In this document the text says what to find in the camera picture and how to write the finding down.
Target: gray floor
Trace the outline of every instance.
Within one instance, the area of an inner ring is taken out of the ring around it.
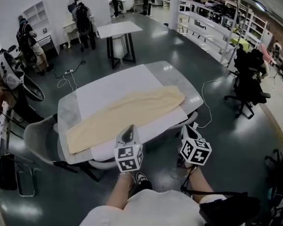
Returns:
[[[177,32],[139,14],[126,16],[143,29],[132,34],[138,65],[165,60],[178,69],[198,92],[201,92],[204,82],[219,79],[224,73],[225,68],[215,59]],[[117,53],[122,53],[120,41],[117,43]],[[76,45],[71,50],[61,51],[59,57],[51,62],[55,64],[57,75],[61,75],[66,70],[75,69],[81,57],[80,47]],[[84,59],[87,63],[74,74],[79,87],[132,66],[126,64],[112,70],[105,40],[97,40],[97,50],[88,49]],[[31,103],[44,117],[56,113],[58,101],[72,91],[69,85],[58,89],[59,80],[53,74],[54,71],[43,77],[29,74],[45,92],[44,102]],[[249,192],[260,198],[266,208],[264,157],[278,147],[278,138],[258,105],[253,108],[253,119],[248,120],[244,116],[235,119],[236,102],[223,100],[225,95],[233,94],[232,84],[233,77],[226,74],[222,81],[204,88],[213,121],[206,128],[199,129],[199,133],[211,143],[213,152],[202,170],[214,190]],[[209,111],[203,105],[198,112],[197,123],[204,126],[210,119]],[[13,130],[19,134],[23,132],[16,126]],[[179,190],[184,175],[184,171],[176,168],[176,146],[180,141],[175,133],[166,132],[146,145],[149,153],[145,155],[143,171],[159,192]],[[34,198],[21,198],[17,192],[0,192],[7,225],[79,225],[91,209],[107,199],[117,180],[116,169],[108,172],[94,170],[97,176],[102,177],[96,183],[82,172],[75,174],[44,165],[15,136],[11,137],[10,149],[35,160],[38,169],[35,175],[37,194]]]

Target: shoe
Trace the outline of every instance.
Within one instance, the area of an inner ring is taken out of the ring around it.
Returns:
[[[45,71],[40,71],[37,74],[40,75],[40,76],[43,76],[45,74]]]
[[[147,180],[147,177],[145,174],[143,174],[142,172],[138,172],[135,174],[135,180],[136,182],[140,185],[142,183],[142,181]]]
[[[46,72],[49,72],[53,69],[53,64],[50,64],[47,68],[46,68]]]

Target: black table legs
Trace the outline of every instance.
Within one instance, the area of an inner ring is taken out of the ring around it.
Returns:
[[[117,63],[120,62],[120,58],[114,57],[112,37],[106,38],[106,40],[107,40],[107,56],[108,58],[111,59],[112,69],[114,69]],[[123,57],[123,60],[136,63],[131,33],[125,34],[125,41],[127,47],[127,54]]]

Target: person in white shirt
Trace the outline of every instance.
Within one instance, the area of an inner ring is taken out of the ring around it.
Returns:
[[[151,7],[152,7],[152,0],[143,0],[144,7],[146,8],[146,16],[151,17]]]
[[[191,164],[186,165],[190,172]],[[128,199],[129,190],[136,181],[134,196]],[[189,176],[193,190],[213,192],[200,168]],[[89,212],[80,226],[204,226],[199,204],[225,200],[223,195],[193,195],[193,199],[178,191],[157,193],[152,190],[146,176],[138,172],[121,173],[104,206]]]

